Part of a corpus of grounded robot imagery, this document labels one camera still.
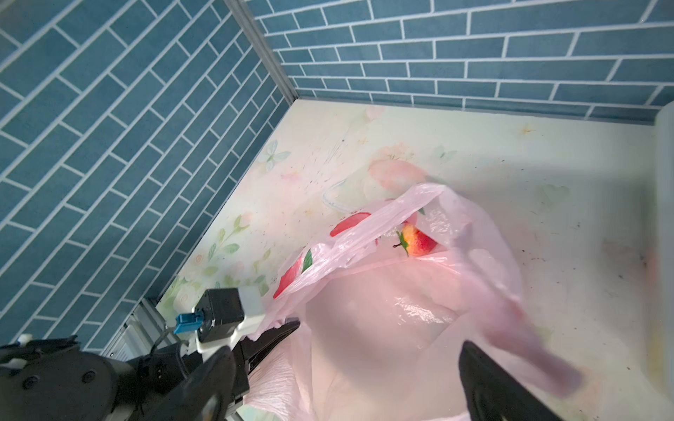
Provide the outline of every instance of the white grout line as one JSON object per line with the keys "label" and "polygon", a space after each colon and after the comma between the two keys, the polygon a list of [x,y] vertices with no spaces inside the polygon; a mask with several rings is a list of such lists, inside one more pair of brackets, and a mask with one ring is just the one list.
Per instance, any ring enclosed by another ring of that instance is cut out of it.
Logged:
{"label": "white grout line", "polygon": [[574,53],[574,49],[576,48],[576,44],[578,43],[578,39],[580,38],[580,32],[575,32],[574,37],[571,39],[571,44],[569,44],[569,49],[566,51],[566,56],[571,57]]}
{"label": "white grout line", "polygon": [[606,82],[609,82],[611,79],[613,79],[613,76],[615,76],[615,72],[618,71],[618,67],[620,67],[620,64],[623,62],[623,59],[618,59],[615,61],[615,64],[613,64],[613,67],[611,68],[611,71],[609,72],[609,75],[606,77]]}
{"label": "white grout line", "polygon": [[650,13],[655,8],[656,3],[658,3],[658,0],[650,0],[650,3],[648,4],[648,6],[646,6],[646,10],[644,10],[644,14],[642,14],[641,18],[639,19],[640,24],[643,24],[648,19]]}
{"label": "white grout line", "polygon": [[660,86],[658,86],[657,88],[655,88],[655,90],[654,90],[653,93],[648,97],[648,100],[646,100],[646,103],[645,103],[644,105],[651,105],[651,103],[653,102],[653,100],[654,100],[658,95],[660,95],[660,92],[663,91],[663,88],[664,88],[664,87],[665,87],[665,85],[660,85]]}

